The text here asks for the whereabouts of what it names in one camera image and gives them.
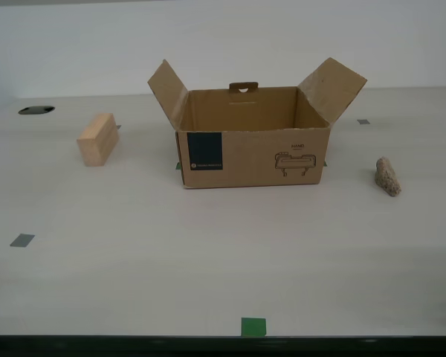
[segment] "box flap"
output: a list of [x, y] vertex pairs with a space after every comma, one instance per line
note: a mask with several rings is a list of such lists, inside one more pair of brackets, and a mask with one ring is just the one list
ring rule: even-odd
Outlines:
[[148, 84], [173, 129], [180, 129], [188, 91], [165, 59], [149, 79]]
[[333, 125], [365, 83], [361, 75], [328, 58], [298, 87], [320, 116]]

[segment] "rock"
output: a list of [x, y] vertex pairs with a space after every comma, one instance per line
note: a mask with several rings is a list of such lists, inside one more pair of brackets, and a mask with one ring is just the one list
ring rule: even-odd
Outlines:
[[398, 196], [401, 192], [400, 183], [396, 179], [395, 171], [388, 158], [377, 160], [377, 172], [375, 183], [383, 188], [391, 197]]

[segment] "printed illustration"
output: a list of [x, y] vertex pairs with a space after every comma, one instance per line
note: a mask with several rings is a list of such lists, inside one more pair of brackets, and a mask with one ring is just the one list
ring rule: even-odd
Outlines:
[[284, 177], [288, 175], [287, 169], [303, 169], [305, 176], [309, 169], [315, 167], [315, 155], [293, 156], [289, 152], [278, 152], [275, 156], [276, 168], [282, 170]]

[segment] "open cardboard box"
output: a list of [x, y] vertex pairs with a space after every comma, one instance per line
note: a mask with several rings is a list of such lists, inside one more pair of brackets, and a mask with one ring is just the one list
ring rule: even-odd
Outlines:
[[318, 184], [331, 126], [365, 83], [332, 58], [297, 87], [188, 91], [166, 60], [149, 80], [188, 188]]

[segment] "white table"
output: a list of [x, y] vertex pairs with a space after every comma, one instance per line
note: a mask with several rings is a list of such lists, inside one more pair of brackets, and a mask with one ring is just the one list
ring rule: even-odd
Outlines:
[[[17, 114], [32, 105], [56, 110]], [[97, 112], [120, 142], [84, 167]], [[397, 198], [373, 181], [382, 155]], [[319, 185], [185, 190], [177, 161], [153, 96], [2, 109], [0, 334], [240, 335], [261, 317], [268, 335], [446, 335], [446, 88], [363, 90]]]

